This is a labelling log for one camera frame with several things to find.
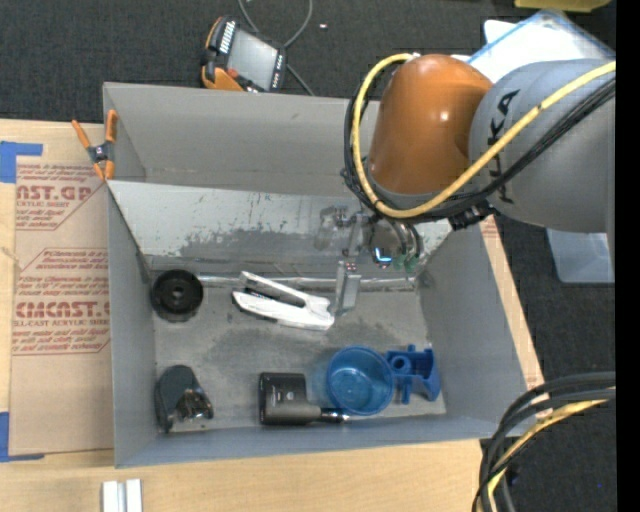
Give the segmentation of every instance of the blue bowl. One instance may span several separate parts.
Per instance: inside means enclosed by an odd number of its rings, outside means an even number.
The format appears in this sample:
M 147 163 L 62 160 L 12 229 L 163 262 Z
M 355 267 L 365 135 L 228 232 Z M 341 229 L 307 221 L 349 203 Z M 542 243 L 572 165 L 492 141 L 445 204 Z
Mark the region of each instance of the blue bowl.
M 327 368 L 327 393 L 333 404 L 353 415 L 371 416 L 393 398 L 393 370 L 378 352 L 352 345 L 336 352 Z

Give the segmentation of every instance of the black carpet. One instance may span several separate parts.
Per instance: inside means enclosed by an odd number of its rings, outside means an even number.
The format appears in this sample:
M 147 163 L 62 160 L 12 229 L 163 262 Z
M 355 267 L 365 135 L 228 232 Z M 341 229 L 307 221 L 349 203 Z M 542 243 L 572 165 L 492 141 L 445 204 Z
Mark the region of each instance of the black carpet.
M 306 0 L 246 6 L 280 41 L 307 13 Z M 349 97 L 382 57 L 469 55 L 487 19 L 535 12 L 511 0 L 319 0 L 289 62 L 316 95 Z M 223 14 L 242 16 L 235 0 L 0 0 L 0 116 L 102 122 L 105 81 L 200 87 L 201 48 Z M 615 0 L 568 15 L 615 50 Z M 283 94 L 305 91 L 288 75 Z M 497 220 L 545 378 L 615 370 L 615 286 L 560 282 L 544 229 Z M 521 460 L 517 509 L 617 510 L 616 439 L 615 403 L 543 432 Z

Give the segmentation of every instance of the white plastic object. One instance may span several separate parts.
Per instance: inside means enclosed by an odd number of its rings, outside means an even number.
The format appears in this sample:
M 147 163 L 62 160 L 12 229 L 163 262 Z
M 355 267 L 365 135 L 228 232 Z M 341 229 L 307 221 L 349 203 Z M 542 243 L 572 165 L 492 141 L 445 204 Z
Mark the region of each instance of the white plastic object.
M 276 281 L 241 272 L 240 282 L 248 291 L 233 291 L 238 306 L 255 315 L 270 318 L 282 325 L 326 331 L 335 321 L 328 310 L 330 301 L 310 295 Z
M 142 512 L 142 481 L 132 478 L 103 482 L 101 512 Z
M 606 233 L 547 229 L 556 273 L 563 283 L 614 283 Z

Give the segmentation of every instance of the cardboard sheet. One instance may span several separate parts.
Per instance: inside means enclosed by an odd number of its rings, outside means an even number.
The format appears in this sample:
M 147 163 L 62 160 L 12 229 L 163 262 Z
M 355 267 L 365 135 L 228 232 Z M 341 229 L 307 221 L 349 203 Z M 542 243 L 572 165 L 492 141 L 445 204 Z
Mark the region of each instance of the cardboard sheet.
M 15 201 L 15 185 L 0 182 L 0 411 L 9 408 L 9 354 L 16 266 Z
M 102 125 L 83 127 L 92 144 L 104 142 Z M 39 149 L 18 151 L 15 185 L 3 184 L 15 205 L 14 247 L 2 262 L 15 270 L 3 330 L 11 332 L 9 454 L 110 448 L 105 184 L 70 123 L 3 120 L 0 140 Z

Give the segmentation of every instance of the orange clamp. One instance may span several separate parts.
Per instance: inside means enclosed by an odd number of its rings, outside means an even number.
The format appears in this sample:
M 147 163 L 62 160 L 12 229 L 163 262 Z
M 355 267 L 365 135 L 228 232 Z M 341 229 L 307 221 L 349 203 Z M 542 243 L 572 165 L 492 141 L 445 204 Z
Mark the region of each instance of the orange clamp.
M 82 147 L 87 150 L 93 161 L 93 169 L 102 181 L 110 180 L 115 175 L 116 166 L 113 160 L 110 159 L 109 152 L 111 146 L 115 144 L 117 139 L 118 119 L 117 112 L 113 109 L 109 110 L 105 123 L 105 142 L 99 146 L 92 146 L 80 123 L 75 119 L 71 121 L 71 125 L 75 129 Z

